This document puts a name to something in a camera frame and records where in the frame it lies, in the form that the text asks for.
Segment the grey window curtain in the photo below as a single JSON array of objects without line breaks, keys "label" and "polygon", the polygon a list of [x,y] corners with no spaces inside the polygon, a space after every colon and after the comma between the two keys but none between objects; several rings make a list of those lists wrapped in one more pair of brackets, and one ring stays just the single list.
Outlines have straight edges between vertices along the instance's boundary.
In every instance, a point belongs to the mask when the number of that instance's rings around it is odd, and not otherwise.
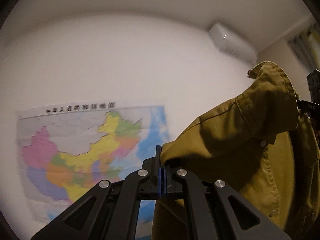
[{"label": "grey window curtain", "polygon": [[319,24],[314,23],[288,41],[297,59],[311,70],[319,70]]}]

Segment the olive brown shirt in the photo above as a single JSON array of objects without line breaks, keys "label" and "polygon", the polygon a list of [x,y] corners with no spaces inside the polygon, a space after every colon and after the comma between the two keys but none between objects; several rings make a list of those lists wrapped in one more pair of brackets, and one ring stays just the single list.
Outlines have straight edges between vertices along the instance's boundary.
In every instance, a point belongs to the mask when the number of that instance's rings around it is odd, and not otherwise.
[{"label": "olive brown shirt", "polygon": [[195,119],[162,147],[161,164],[223,180],[292,239],[314,239],[319,216],[319,133],[299,111],[286,73],[264,61],[251,86]]}]

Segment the colourful wall map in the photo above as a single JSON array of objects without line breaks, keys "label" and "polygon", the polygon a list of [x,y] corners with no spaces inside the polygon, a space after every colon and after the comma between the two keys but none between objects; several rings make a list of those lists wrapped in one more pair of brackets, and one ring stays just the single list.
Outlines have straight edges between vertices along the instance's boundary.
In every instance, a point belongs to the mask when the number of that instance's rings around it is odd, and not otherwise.
[{"label": "colourful wall map", "polygon": [[18,163],[33,219],[51,222],[99,181],[120,181],[140,169],[168,141],[164,106],[147,102],[18,112]]}]

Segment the white wall air conditioner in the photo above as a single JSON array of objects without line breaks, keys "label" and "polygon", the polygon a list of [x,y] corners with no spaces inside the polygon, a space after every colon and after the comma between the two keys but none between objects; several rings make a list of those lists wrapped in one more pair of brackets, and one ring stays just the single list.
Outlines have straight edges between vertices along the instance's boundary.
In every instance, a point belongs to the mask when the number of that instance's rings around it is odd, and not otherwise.
[{"label": "white wall air conditioner", "polygon": [[225,25],[219,22],[214,23],[209,30],[209,35],[220,51],[249,64],[256,63],[258,54],[255,48]]}]

